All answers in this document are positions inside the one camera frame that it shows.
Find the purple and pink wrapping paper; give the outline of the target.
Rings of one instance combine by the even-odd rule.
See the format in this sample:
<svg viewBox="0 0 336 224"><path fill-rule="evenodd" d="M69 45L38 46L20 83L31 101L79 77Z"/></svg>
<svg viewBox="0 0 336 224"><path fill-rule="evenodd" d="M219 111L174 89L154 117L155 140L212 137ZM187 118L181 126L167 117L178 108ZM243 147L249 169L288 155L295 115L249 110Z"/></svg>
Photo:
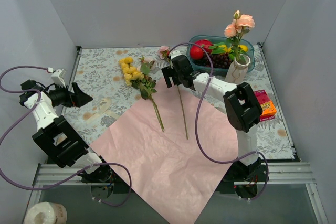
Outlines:
<svg viewBox="0 0 336 224"><path fill-rule="evenodd" d="M151 101L139 100L91 148L169 223L194 223L238 155L235 129L227 116L160 80L154 94L164 132Z"/></svg>

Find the pink rose stem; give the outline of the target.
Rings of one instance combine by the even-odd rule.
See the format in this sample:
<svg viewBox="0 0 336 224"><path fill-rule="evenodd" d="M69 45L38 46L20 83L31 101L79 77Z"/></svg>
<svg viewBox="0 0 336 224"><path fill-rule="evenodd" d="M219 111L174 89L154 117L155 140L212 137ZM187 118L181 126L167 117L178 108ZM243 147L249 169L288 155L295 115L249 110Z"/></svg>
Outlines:
<svg viewBox="0 0 336 224"><path fill-rule="evenodd" d="M255 28L255 21L252 16L242 14L239 10L235 11L233 21L227 25L224 30L224 35L227 38L227 43L230 45L234 59L239 64L246 64L244 55L246 52L241 48L240 42L243 36Z"/></svg>
<svg viewBox="0 0 336 224"><path fill-rule="evenodd" d="M169 64L171 64L171 58L170 58L169 54L170 54L170 48L168 46L161 46L158 49L157 55L162 60L165 60L166 62L168 62ZM180 91L179 87L177 87L177 90L178 90L178 94L179 94L178 96L179 96L179 99L180 99L180 105L181 105L181 110L182 110L182 114L183 114L185 136L186 136L186 139L188 140L189 137L188 137L187 124L186 124L186 116L185 116L185 111L184 111L184 105L183 105L183 101L182 101L181 91Z"/></svg>

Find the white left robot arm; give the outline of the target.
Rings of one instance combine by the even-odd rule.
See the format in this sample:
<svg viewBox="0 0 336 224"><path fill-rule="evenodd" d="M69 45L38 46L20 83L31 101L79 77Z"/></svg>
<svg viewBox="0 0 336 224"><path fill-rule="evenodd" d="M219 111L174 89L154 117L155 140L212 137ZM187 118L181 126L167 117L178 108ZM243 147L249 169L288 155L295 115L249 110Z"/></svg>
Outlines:
<svg viewBox="0 0 336 224"><path fill-rule="evenodd" d="M27 80L21 84L24 93L20 95L20 104L28 109L36 106L32 114L37 123L37 133L32 139L59 167L88 166L85 174L93 173L98 181L106 182L111 178L111 168L99 164L102 163L102 158L90 151L87 143L64 116L58 116L54 110L59 105L80 108L93 100L75 82L72 87L73 92L67 86L58 85L49 91L35 80Z"/></svg>

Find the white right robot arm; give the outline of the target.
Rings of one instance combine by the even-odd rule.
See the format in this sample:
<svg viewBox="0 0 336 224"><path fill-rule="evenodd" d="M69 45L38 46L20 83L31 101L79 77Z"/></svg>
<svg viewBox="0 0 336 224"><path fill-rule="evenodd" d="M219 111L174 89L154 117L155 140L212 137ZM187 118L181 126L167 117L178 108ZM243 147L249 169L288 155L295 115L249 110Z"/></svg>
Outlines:
<svg viewBox="0 0 336 224"><path fill-rule="evenodd" d="M187 56L178 50L172 52L170 66L162 68L162 73L168 88L181 84L224 103L228 121L236 130L238 139L238 157L229 161L231 168L227 177L251 180L261 166L260 153L256 150L256 130L262 115L251 86L246 82L228 83L208 73L195 71Z"/></svg>

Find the cream printed ribbon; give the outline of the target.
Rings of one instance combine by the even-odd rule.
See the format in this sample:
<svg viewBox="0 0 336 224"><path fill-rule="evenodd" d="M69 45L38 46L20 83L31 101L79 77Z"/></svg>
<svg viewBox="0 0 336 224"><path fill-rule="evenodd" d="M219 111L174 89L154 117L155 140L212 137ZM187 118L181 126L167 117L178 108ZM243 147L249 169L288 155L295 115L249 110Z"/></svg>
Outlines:
<svg viewBox="0 0 336 224"><path fill-rule="evenodd" d="M100 102L99 102L99 106L98 106L98 110L96 111L95 114L93 114L89 119L87 119L87 124L90 124L96 120L98 120L99 118L101 118L104 114L114 118L114 119L118 119L120 116L111 111L109 108L112 105L112 101L110 98L103 98Z"/></svg>

